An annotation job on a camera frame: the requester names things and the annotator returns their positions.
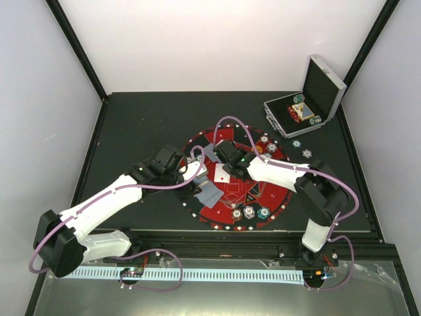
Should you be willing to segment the blue playing card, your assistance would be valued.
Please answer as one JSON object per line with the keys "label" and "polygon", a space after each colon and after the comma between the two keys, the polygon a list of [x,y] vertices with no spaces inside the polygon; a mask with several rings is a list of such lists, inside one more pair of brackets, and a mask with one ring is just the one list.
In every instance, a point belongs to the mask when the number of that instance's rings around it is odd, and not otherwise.
{"label": "blue playing card", "polygon": [[205,155],[212,161],[215,160],[215,158],[216,158],[216,155],[215,155],[213,149],[214,149],[213,144],[209,144],[209,145],[204,147]]}
{"label": "blue playing card", "polygon": [[224,192],[222,190],[218,189],[212,182],[209,182],[201,187],[201,192],[195,197],[205,207],[212,209],[223,194]]}

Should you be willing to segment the black triangular marker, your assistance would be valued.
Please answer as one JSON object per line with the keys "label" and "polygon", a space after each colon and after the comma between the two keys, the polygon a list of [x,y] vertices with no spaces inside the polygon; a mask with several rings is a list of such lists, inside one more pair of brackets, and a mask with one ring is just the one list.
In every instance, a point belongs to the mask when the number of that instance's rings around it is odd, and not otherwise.
{"label": "black triangular marker", "polygon": [[252,203],[256,203],[258,202],[258,199],[256,196],[254,196],[253,194],[251,194],[250,192],[246,192],[244,195],[244,201],[243,204],[244,205],[250,205]]}

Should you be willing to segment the grey white chip stack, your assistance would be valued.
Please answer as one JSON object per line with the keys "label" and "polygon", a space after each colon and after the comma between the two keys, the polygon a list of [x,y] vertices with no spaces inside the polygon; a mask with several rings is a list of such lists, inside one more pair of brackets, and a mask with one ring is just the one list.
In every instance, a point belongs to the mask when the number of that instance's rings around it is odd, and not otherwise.
{"label": "grey white chip stack", "polygon": [[312,157],[312,151],[310,151],[309,149],[305,149],[303,150],[302,155],[304,158],[309,159]]}

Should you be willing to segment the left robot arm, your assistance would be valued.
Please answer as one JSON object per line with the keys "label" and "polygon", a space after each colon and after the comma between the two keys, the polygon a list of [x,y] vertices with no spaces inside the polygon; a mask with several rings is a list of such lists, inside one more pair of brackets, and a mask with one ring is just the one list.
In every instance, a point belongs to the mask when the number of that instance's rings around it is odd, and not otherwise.
{"label": "left robot arm", "polygon": [[206,173],[203,160],[186,157],[166,145],[154,157],[134,165],[131,171],[80,204],[60,213],[46,211],[39,218],[28,264],[30,272],[51,271],[56,277],[65,277],[81,264],[96,259],[121,257],[127,263],[137,261],[141,246],[127,231],[93,234],[93,230],[149,194],[194,191],[194,180]]}

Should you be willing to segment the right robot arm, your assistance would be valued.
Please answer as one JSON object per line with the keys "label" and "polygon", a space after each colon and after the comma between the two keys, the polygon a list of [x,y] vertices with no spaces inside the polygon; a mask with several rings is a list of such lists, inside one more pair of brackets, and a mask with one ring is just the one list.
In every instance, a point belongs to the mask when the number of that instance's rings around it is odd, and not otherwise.
{"label": "right robot arm", "polygon": [[334,221],[347,205],[349,196],[331,178],[318,175],[320,167],[261,160],[254,153],[240,158],[228,159],[223,170],[239,180],[266,182],[286,188],[299,197],[302,210],[307,215],[307,226],[299,246],[300,260],[306,265],[315,265],[323,257],[323,247],[328,241]]}

